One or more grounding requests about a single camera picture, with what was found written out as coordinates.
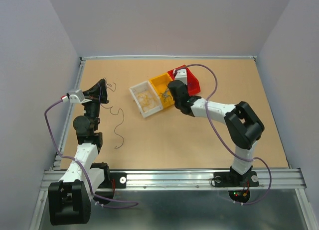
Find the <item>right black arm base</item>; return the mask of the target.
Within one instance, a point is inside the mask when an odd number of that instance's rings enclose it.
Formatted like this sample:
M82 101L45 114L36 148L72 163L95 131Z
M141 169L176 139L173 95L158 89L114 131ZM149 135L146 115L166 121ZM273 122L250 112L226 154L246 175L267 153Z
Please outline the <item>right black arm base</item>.
M255 171L249 171L244 175L237 172L214 172L211 183L216 188L258 187L259 181Z

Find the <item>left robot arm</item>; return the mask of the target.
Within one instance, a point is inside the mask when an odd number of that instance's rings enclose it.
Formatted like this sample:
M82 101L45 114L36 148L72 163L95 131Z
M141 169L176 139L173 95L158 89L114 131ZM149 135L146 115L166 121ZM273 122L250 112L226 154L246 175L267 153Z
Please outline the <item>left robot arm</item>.
M86 91L74 89L60 102L81 104L84 113L73 121L76 131L77 150L64 175L48 187L50 222L53 226L88 223L91 200L98 187L110 184L111 175L106 164L92 167L103 145L103 134L98 132L100 106L107 104L107 84L100 79Z

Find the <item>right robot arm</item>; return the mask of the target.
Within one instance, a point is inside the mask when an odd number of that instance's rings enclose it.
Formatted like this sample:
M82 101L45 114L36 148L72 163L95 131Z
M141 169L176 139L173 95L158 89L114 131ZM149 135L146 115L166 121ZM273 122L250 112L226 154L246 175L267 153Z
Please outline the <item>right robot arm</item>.
M192 117L206 117L224 147L234 156L229 174L225 178L234 185L241 185L252 170L253 154L265 127L247 102L221 104L199 96L190 96L186 85L180 80L169 82L168 89L175 107ZM213 121L225 124L235 144L232 151L221 138Z

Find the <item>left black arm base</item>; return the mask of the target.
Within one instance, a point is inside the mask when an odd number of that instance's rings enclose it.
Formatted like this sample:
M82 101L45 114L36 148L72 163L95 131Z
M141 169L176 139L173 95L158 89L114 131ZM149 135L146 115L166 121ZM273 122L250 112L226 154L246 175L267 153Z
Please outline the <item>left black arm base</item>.
M115 189L125 189L127 174L125 172L110 172L108 177L99 185L99 189L111 189L115 183Z

